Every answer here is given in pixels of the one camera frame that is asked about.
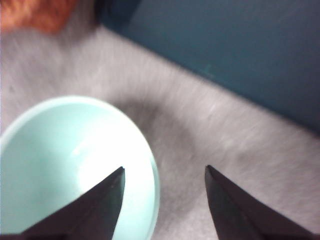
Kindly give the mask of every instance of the orange object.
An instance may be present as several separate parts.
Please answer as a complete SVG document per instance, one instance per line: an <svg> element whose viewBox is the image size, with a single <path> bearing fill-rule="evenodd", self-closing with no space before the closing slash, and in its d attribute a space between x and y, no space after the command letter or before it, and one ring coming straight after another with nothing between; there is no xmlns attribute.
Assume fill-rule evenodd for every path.
<svg viewBox="0 0 320 240"><path fill-rule="evenodd" d="M36 28L56 33L63 28L78 0L0 0L1 32Z"/></svg>

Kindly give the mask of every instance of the gray carpet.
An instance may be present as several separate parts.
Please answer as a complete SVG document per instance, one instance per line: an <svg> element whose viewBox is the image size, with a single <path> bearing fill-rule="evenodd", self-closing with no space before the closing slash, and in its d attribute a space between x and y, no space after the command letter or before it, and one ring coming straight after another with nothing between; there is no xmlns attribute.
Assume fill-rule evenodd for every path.
<svg viewBox="0 0 320 240"><path fill-rule="evenodd" d="M1 132L43 100L96 97L125 112L155 155L161 205L153 240L217 239L207 164L320 232L319 137L96 26L92 7L80 1L58 35L2 34Z"/></svg>

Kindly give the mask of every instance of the light blue bowl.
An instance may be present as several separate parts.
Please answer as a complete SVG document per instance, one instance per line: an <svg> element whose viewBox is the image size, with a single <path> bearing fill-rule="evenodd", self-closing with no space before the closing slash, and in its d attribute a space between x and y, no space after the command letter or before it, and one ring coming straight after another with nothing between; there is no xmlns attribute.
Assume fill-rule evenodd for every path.
<svg viewBox="0 0 320 240"><path fill-rule="evenodd" d="M45 101L1 138L1 233L18 233L125 168L113 240L149 240L160 187L150 147L115 107L89 97Z"/></svg>

